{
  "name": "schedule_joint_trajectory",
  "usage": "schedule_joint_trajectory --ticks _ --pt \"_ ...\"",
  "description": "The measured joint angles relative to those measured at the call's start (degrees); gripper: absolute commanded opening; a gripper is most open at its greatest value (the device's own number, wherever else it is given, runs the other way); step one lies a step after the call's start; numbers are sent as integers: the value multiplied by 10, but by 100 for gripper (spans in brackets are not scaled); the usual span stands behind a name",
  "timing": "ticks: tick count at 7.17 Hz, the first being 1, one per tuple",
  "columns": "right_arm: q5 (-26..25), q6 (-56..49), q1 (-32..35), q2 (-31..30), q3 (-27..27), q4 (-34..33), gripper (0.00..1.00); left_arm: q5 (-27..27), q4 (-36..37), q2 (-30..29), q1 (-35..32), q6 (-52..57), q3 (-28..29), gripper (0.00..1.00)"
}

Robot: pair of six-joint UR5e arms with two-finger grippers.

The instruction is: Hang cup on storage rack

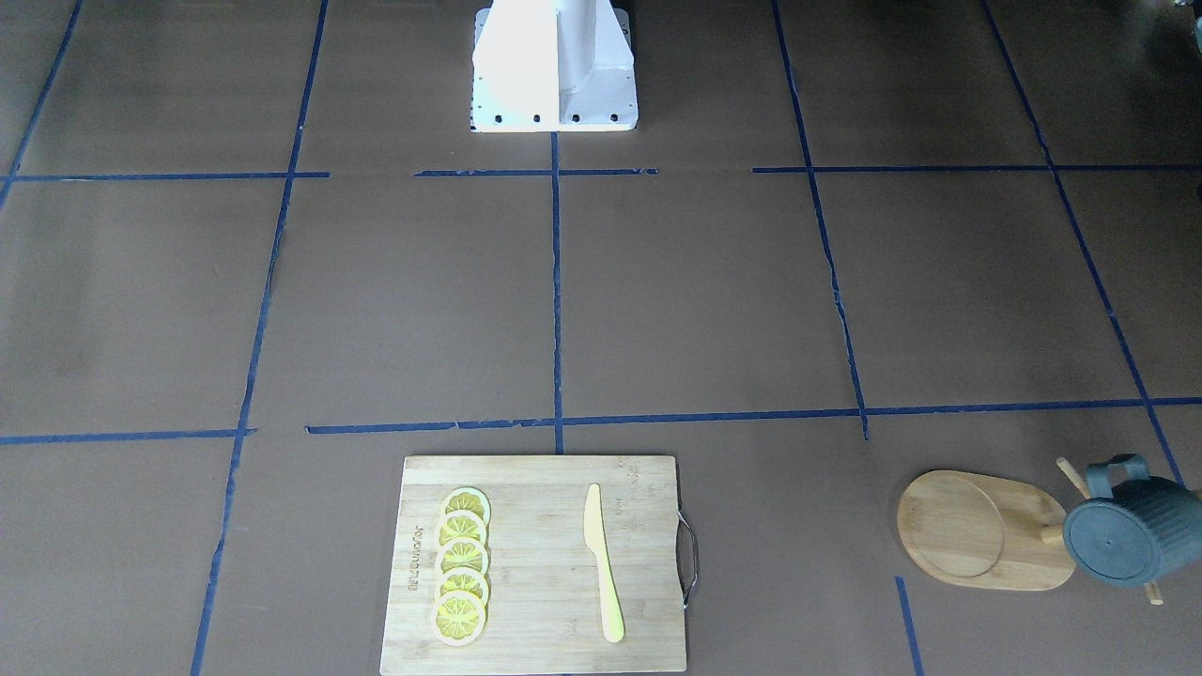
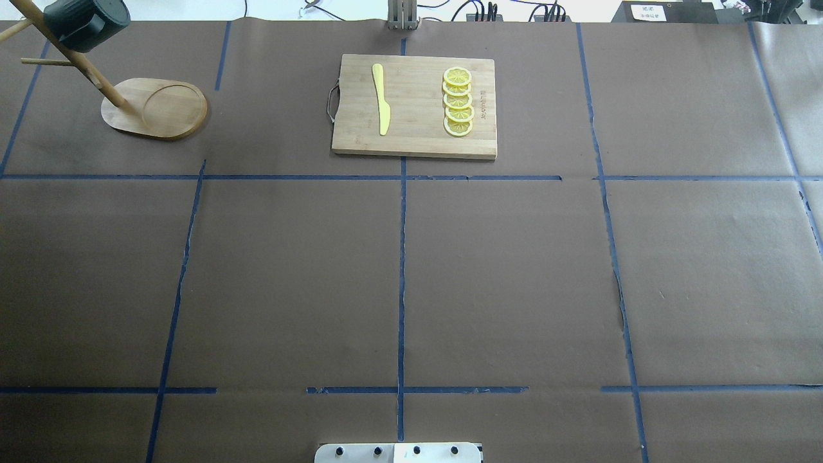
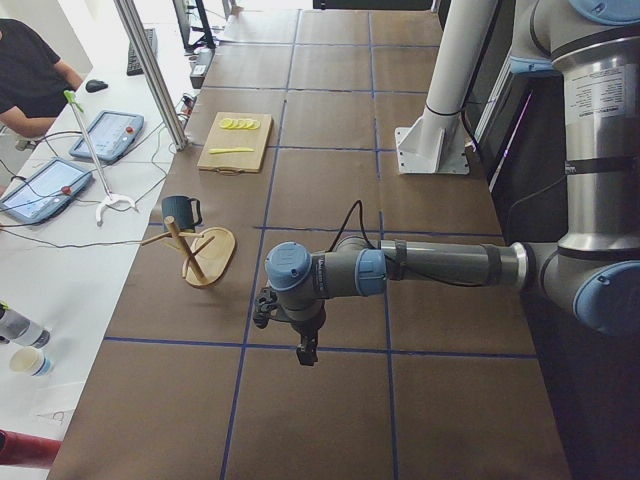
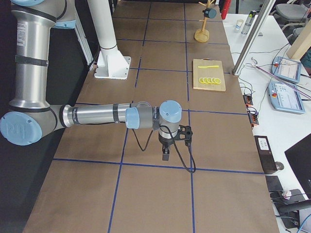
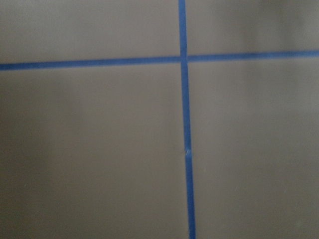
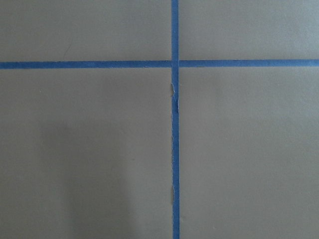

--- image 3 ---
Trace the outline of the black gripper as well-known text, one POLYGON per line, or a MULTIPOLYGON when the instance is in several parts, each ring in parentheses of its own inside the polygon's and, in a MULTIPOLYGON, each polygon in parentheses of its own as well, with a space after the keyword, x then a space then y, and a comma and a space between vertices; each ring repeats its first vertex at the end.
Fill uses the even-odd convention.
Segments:
POLYGON ((298 312, 290 315, 291 327, 300 335, 300 341, 296 347, 296 355, 300 365, 314 365, 318 361, 318 334, 325 321, 325 312, 317 312, 306 317, 301 316, 298 312))

